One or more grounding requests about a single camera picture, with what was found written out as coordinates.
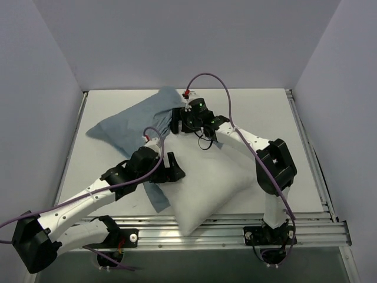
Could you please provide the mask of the striped blue beige pillowcase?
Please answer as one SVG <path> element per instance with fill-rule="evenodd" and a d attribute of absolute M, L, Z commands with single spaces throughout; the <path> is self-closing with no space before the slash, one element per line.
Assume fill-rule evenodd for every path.
<path fill-rule="evenodd" d="M 126 158 L 144 144 L 146 127 L 158 130 L 163 138 L 170 134 L 172 109 L 183 106 L 183 98 L 173 87 L 163 87 L 145 100 L 97 123 L 86 136 L 101 140 Z"/>

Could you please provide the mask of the white pillow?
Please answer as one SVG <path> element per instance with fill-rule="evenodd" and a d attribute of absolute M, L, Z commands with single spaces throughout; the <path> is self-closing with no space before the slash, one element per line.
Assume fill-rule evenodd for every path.
<path fill-rule="evenodd" d="M 165 150 L 173 152 L 186 176 L 159 185 L 182 236 L 189 236 L 236 193 L 249 188 L 256 174 L 241 167 L 217 146 L 202 150 L 194 134 L 170 133 Z"/>

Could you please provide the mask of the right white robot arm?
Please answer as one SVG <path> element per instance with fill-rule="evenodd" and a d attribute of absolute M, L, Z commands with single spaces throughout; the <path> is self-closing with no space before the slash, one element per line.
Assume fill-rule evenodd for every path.
<path fill-rule="evenodd" d="M 275 243 L 283 236 L 282 226 L 293 215 L 288 194 L 297 168 L 282 139 L 268 140 L 236 126 L 231 117 L 215 115 L 203 98 L 172 109 L 170 130 L 177 134 L 201 132 L 211 142 L 228 145 L 255 160 L 256 179 L 265 192 L 262 238 Z"/>

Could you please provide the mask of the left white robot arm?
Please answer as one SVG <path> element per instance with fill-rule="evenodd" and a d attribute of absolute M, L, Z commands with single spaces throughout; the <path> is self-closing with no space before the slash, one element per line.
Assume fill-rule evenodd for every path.
<path fill-rule="evenodd" d="M 155 146 L 143 146 L 108 169 L 93 184 L 53 210 L 25 212 L 17 220 L 11 244 L 31 274 L 50 266 L 58 256 L 73 249 L 135 247 L 137 232 L 122 230 L 108 216 L 77 222 L 97 209 L 133 193 L 144 182 L 162 184 L 185 177 L 173 152 L 164 154 Z"/>

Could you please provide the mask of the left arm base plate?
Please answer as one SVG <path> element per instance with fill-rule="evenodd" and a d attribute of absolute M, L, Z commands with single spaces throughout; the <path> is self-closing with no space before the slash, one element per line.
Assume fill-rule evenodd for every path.
<path fill-rule="evenodd" d="M 88 244 L 88 246 L 98 249 L 136 248 L 138 233 L 139 230 L 136 228 L 121 228 L 117 232 L 110 232 L 103 242 Z"/>

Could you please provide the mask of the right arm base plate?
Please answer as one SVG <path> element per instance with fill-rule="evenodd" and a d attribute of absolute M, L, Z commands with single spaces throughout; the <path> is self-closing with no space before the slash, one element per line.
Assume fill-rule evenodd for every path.
<path fill-rule="evenodd" d="M 272 229 L 268 225 L 245 226 L 243 228 L 244 242 L 247 246 L 296 245 L 297 239 L 293 236 L 293 226 L 282 225 Z"/>

